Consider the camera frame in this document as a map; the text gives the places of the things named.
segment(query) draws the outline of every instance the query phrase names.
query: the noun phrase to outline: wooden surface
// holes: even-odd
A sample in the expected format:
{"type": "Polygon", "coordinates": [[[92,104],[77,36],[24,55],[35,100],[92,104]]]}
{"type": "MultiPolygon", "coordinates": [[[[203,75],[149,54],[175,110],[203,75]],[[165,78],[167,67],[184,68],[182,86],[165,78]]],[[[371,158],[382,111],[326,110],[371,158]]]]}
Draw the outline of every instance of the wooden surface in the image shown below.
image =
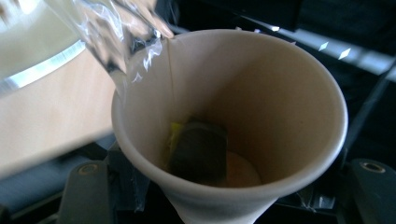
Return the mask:
{"type": "Polygon", "coordinates": [[[0,178],[110,133],[113,92],[111,78],[84,50],[55,72],[0,96],[0,178]]]}

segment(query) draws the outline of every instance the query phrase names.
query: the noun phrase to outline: yellow tag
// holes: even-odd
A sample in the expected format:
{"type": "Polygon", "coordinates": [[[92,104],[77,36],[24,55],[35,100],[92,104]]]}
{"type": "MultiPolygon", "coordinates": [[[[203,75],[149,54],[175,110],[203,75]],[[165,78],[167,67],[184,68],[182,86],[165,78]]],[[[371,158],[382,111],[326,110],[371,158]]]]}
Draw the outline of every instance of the yellow tag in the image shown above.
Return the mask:
{"type": "Polygon", "coordinates": [[[172,154],[176,148],[180,131],[184,125],[179,123],[171,123],[171,140],[170,140],[170,153],[172,154]]]}

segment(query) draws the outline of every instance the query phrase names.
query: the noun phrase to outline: tea bag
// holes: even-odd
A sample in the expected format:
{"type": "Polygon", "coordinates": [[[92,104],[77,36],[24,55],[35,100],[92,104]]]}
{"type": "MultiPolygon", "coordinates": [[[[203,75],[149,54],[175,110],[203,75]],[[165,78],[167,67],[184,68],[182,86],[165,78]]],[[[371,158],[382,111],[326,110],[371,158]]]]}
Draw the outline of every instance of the tea bag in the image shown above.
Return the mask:
{"type": "Polygon", "coordinates": [[[226,131],[220,126],[191,119],[175,134],[178,136],[172,136],[169,173],[199,184],[224,185],[227,175],[226,131]]]}

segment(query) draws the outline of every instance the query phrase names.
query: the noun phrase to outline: paper cup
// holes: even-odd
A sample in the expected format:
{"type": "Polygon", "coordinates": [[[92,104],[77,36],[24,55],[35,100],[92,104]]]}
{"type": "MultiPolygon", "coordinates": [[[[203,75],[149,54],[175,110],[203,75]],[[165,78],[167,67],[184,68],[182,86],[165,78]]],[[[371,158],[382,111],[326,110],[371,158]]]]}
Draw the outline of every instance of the paper cup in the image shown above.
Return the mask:
{"type": "Polygon", "coordinates": [[[331,74],[302,49],[268,35],[179,35],[163,42],[148,71],[137,65],[130,73],[140,78],[131,78],[125,95],[115,94],[115,135],[186,223],[253,223],[277,198],[322,175],[345,140],[347,108],[331,74]],[[167,173],[171,122],[190,116],[225,126],[228,150],[255,171],[234,178],[258,175],[261,183],[217,188],[167,173]]]}

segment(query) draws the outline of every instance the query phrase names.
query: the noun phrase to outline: plastic wrap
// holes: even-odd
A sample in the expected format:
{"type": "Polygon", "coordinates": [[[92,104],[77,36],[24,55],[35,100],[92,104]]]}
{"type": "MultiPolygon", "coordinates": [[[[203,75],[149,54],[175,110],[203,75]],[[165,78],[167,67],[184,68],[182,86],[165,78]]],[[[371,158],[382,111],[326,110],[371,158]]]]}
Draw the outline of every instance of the plastic wrap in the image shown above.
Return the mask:
{"type": "Polygon", "coordinates": [[[142,76],[134,66],[151,67],[163,51],[162,36],[172,32],[155,15],[152,0],[49,0],[46,3],[86,43],[123,96],[127,85],[142,76]]]}

